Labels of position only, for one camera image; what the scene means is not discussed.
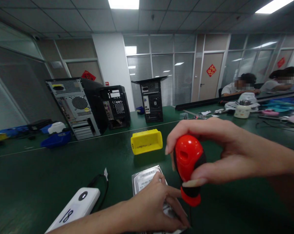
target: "finger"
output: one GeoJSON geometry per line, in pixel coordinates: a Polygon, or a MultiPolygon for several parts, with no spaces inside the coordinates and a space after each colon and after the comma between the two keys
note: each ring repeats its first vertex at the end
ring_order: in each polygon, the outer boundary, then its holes
{"type": "Polygon", "coordinates": [[[190,227],[190,223],[186,217],[186,212],[184,211],[182,205],[177,200],[177,198],[167,197],[166,201],[167,203],[169,203],[169,205],[172,207],[175,213],[179,216],[183,226],[190,227]]]}
{"type": "Polygon", "coordinates": [[[158,183],[158,182],[166,184],[166,178],[160,172],[156,172],[156,174],[154,175],[154,177],[150,183],[158,183]]]}
{"type": "Polygon", "coordinates": [[[170,153],[170,156],[171,156],[171,162],[172,162],[172,170],[175,171],[175,162],[174,162],[174,155],[173,155],[173,152],[170,153]]]}
{"type": "Polygon", "coordinates": [[[216,117],[207,120],[182,120],[167,137],[166,155],[173,151],[178,138],[185,134],[199,135],[207,139],[226,142],[231,136],[229,130],[233,128],[232,125],[234,125],[232,122],[216,117]]]}
{"type": "Polygon", "coordinates": [[[237,155],[223,158],[214,163],[205,163],[194,170],[191,180],[184,187],[198,187],[206,183],[222,184],[230,181],[254,177],[257,165],[252,159],[237,155]]]}
{"type": "Polygon", "coordinates": [[[182,197],[180,190],[171,186],[166,186],[166,192],[171,197],[182,197]]]}
{"type": "Polygon", "coordinates": [[[162,213],[160,218],[160,229],[167,232],[174,232],[177,229],[186,229],[187,227],[182,224],[177,218],[170,218],[166,214],[162,213]]]}

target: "white power bank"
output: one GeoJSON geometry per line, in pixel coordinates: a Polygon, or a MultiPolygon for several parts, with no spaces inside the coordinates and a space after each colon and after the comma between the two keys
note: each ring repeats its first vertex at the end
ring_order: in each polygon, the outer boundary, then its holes
{"type": "Polygon", "coordinates": [[[80,188],[45,233],[89,215],[99,196],[97,188],[80,188]]]}

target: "white container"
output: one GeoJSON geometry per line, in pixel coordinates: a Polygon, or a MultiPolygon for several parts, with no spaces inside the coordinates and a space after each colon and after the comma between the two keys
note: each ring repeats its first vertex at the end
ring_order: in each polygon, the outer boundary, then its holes
{"type": "Polygon", "coordinates": [[[48,133],[49,134],[52,134],[54,132],[61,133],[64,128],[66,128],[64,123],[56,122],[56,123],[53,123],[52,126],[48,129],[48,133]]]}
{"type": "Polygon", "coordinates": [[[234,116],[240,119],[247,119],[250,115],[251,102],[249,100],[241,100],[239,105],[236,107],[234,116]]]}

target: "hard drive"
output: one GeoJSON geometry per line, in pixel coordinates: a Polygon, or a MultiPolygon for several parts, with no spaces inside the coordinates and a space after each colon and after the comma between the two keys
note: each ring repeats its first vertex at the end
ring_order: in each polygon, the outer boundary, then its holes
{"type": "MultiPolygon", "coordinates": [[[[161,174],[163,174],[159,165],[132,175],[133,196],[138,194],[143,188],[145,188],[150,183],[156,172],[160,172],[161,174]]],[[[166,202],[164,202],[163,204],[163,212],[171,218],[175,218],[177,216],[174,210],[172,210],[171,206],[166,202]]],[[[175,232],[173,232],[173,234],[179,234],[183,231],[184,230],[176,230],[175,232]]],[[[153,234],[168,234],[168,232],[154,232],[153,234]]]]}

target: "black computer case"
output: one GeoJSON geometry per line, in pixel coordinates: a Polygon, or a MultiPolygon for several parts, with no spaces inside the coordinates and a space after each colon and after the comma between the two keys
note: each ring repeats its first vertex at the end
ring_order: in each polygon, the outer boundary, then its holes
{"type": "Polygon", "coordinates": [[[46,80],[46,84],[77,140],[105,132],[108,119],[97,91],[102,84],[81,77],[46,80]]]}
{"type": "Polygon", "coordinates": [[[125,88],[121,85],[116,85],[102,87],[97,90],[103,101],[105,112],[109,120],[109,129],[129,127],[131,115],[125,88]]]}
{"type": "Polygon", "coordinates": [[[140,85],[146,123],[163,122],[161,81],[167,77],[162,76],[142,81],[132,81],[132,83],[140,85]]]}

